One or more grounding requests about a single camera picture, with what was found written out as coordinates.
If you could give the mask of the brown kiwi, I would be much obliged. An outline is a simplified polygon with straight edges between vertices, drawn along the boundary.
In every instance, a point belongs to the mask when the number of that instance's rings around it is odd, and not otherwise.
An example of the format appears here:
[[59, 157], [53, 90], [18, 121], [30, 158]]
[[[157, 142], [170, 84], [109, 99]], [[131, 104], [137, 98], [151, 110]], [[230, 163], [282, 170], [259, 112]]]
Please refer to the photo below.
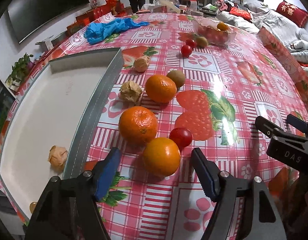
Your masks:
[[36, 205], [37, 205], [37, 202], [31, 202], [31, 203], [29, 204], [29, 211], [31, 212], [31, 214], [34, 213], [34, 210], [35, 210], [35, 208], [36, 208]]
[[174, 81], [177, 89], [180, 89], [185, 84], [185, 75], [180, 70], [172, 70], [166, 76]]

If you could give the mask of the orange mandarin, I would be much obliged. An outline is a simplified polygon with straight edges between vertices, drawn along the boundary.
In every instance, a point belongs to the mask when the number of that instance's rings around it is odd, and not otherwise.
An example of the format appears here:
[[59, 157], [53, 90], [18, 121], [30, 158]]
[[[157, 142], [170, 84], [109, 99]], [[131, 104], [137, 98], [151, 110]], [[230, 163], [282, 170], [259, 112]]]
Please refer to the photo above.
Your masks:
[[144, 148], [142, 161], [149, 173], [159, 177], [168, 177], [179, 168], [181, 154], [174, 141], [159, 137], [151, 140]]
[[134, 106], [123, 111], [118, 130], [127, 143], [143, 146], [155, 139], [158, 120], [148, 108]]
[[156, 103], [168, 103], [177, 93], [174, 81], [164, 75], [153, 75], [145, 83], [147, 96]]

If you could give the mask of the brown kiwi in tray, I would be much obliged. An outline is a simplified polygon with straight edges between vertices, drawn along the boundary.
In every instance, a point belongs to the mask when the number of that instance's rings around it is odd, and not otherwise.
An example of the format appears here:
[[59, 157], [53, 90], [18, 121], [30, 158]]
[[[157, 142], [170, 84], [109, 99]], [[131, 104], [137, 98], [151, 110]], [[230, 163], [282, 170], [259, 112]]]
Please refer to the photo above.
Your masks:
[[35, 208], [36, 208], [36, 205], [37, 205], [37, 202], [31, 202], [31, 203], [29, 204], [29, 211], [31, 212], [31, 214], [34, 213], [34, 210], [35, 210]]

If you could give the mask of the red cherry tomato near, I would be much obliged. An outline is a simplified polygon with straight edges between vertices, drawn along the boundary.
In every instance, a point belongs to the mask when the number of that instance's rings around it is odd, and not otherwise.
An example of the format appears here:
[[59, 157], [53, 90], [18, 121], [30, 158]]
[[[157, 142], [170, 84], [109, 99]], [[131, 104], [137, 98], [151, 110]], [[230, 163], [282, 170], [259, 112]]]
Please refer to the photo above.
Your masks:
[[169, 139], [171, 139], [178, 146], [179, 150], [182, 151], [191, 144], [193, 135], [189, 129], [177, 127], [170, 132]]

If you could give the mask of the red cherry tomato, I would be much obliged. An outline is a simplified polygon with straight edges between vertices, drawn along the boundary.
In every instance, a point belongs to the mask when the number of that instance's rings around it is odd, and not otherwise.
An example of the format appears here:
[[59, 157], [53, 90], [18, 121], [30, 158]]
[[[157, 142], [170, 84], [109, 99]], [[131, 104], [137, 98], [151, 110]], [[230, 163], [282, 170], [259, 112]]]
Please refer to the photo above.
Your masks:
[[179, 150], [182, 151], [191, 144], [193, 135], [189, 129], [177, 127], [170, 132], [169, 139], [171, 139], [178, 146]]
[[193, 40], [193, 39], [187, 39], [187, 40], [185, 41], [185, 44], [186, 44], [187, 46], [190, 46], [192, 49], [195, 49], [195, 48], [197, 47], [197, 43], [196, 43], [196, 41]]
[[189, 57], [193, 52], [193, 49], [189, 45], [183, 45], [181, 47], [181, 54], [183, 57]]

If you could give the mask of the grey white storage tray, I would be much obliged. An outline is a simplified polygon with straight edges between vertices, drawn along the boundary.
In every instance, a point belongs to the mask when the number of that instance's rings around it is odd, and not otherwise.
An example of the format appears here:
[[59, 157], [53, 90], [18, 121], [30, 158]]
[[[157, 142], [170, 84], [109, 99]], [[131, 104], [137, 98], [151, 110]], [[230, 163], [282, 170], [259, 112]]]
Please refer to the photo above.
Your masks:
[[91, 50], [51, 60], [16, 104], [0, 153], [0, 179], [21, 217], [55, 175], [52, 146], [68, 156], [61, 178], [78, 176], [94, 130], [123, 67], [120, 48]]

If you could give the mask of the red checkered tablecloth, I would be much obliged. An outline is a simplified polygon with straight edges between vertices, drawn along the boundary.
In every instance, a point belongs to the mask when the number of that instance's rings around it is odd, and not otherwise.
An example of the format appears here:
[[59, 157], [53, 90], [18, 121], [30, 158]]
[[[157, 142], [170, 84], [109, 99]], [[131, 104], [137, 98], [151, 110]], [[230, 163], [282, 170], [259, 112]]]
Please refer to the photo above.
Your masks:
[[[263, 116], [291, 134], [294, 128], [287, 123], [287, 115], [308, 122], [308, 76], [286, 48], [265, 28], [253, 35], [230, 27], [236, 37], [229, 45], [197, 47], [186, 58], [181, 47], [188, 37], [198, 36], [193, 20], [200, 17], [154, 13], [126, 18], [150, 24], [112, 34], [94, 45], [84, 38], [85, 27], [34, 69], [8, 112], [0, 153], [16, 104], [51, 60], [120, 48], [124, 64], [94, 130], [82, 170], [92, 170], [114, 147], [121, 152], [110, 189], [97, 203], [109, 239], [202, 239], [216, 203], [205, 195], [191, 163], [191, 152], [197, 147], [221, 171], [247, 180], [258, 176], [272, 198], [283, 194], [279, 183], [286, 183], [295, 169], [267, 155], [270, 139], [256, 129], [255, 119]], [[144, 55], [150, 57], [149, 67], [138, 73], [133, 63]], [[145, 91], [147, 79], [166, 76], [172, 70], [183, 72], [185, 84], [168, 103], [152, 101]], [[136, 104], [119, 98], [122, 84], [130, 80], [143, 90]], [[148, 108], [156, 116], [155, 138], [169, 138], [177, 127], [192, 133], [191, 144], [179, 150], [181, 161], [173, 175], [149, 173], [142, 161], [148, 143], [132, 145], [119, 134], [121, 114], [134, 106]], [[243, 198], [237, 198], [226, 239], [237, 239], [242, 205]]]

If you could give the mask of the clear glass fruit bowl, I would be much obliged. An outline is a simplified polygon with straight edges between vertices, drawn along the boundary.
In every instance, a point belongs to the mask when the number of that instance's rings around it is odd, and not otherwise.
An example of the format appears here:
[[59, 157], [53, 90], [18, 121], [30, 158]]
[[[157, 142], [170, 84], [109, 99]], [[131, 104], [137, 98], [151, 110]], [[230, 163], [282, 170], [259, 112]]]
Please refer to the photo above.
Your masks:
[[214, 18], [198, 18], [193, 20], [193, 29], [198, 36], [205, 37], [210, 44], [227, 46], [234, 41], [236, 32]]

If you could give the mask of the kiwi beside bowl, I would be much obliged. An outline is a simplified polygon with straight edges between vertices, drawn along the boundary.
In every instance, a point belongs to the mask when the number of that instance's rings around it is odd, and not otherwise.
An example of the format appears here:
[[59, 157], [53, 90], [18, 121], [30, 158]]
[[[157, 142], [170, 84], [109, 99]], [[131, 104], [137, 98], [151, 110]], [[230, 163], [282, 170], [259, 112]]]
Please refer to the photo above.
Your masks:
[[197, 36], [196, 37], [196, 44], [200, 48], [206, 48], [206, 46], [209, 45], [209, 42], [207, 41], [207, 39], [205, 37]]

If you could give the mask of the red embroidered pillow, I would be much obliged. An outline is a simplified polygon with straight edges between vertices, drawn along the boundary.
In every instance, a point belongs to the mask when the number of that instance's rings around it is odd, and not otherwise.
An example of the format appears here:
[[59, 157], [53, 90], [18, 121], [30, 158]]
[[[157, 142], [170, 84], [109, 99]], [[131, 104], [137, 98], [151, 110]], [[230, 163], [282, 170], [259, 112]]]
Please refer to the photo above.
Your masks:
[[292, 22], [294, 22], [298, 27], [303, 28], [308, 21], [308, 12], [300, 9], [296, 5], [282, 1], [275, 10], [279, 14], [285, 16]]

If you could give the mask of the far tan walnut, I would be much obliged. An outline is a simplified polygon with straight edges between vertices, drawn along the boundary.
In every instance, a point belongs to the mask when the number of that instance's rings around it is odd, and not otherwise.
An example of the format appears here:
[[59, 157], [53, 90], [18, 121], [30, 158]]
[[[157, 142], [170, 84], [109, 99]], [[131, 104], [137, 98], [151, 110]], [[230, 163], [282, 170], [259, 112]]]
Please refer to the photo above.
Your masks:
[[143, 73], [148, 69], [149, 63], [150, 63], [149, 56], [146, 56], [146, 55], [141, 56], [134, 61], [133, 69], [138, 73]]

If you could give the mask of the green potted plant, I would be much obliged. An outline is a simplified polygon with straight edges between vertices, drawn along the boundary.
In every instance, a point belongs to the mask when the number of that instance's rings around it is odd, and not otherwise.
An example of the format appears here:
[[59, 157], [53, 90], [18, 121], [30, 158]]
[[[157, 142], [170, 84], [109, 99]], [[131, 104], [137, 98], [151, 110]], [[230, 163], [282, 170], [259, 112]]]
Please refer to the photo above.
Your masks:
[[34, 67], [34, 62], [31, 61], [32, 57], [32, 54], [25, 53], [23, 57], [19, 58], [18, 61], [12, 65], [12, 72], [5, 81], [6, 86], [12, 91], [18, 91], [20, 85]]

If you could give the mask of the blue plastic gloves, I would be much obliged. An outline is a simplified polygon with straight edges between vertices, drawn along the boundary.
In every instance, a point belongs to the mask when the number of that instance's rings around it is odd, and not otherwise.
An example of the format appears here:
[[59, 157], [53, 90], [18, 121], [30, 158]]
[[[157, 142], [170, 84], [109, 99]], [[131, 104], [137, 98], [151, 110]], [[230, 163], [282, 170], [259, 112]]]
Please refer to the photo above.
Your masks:
[[90, 23], [84, 33], [90, 45], [102, 42], [112, 34], [120, 34], [129, 29], [136, 29], [148, 26], [150, 23], [146, 21], [134, 22], [131, 18], [116, 18], [108, 23]]

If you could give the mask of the red gift boxes stack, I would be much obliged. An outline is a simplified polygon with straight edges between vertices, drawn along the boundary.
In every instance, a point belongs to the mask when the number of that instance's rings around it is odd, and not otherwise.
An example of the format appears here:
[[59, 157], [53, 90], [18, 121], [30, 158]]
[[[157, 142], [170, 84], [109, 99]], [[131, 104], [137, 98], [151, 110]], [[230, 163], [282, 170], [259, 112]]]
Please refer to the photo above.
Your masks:
[[101, 5], [100, 7], [90, 9], [83, 14], [77, 16], [74, 23], [67, 26], [66, 37], [72, 36], [83, 27], [87, 26], [96, 19], [108, 13], [112, 14], [114, 17], [123, 17], [133, 14], [131, 7], [125, 7], [120, 0], [105, 1], [106, 5]]

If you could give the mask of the black wall television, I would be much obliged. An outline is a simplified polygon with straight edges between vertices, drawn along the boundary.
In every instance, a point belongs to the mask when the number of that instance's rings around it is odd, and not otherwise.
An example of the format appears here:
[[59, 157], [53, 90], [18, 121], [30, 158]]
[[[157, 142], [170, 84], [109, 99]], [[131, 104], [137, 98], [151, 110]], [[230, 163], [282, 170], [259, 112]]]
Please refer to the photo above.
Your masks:
[[52, 19], [88, 0], [12, 0], [8, 16], [19, 43]]

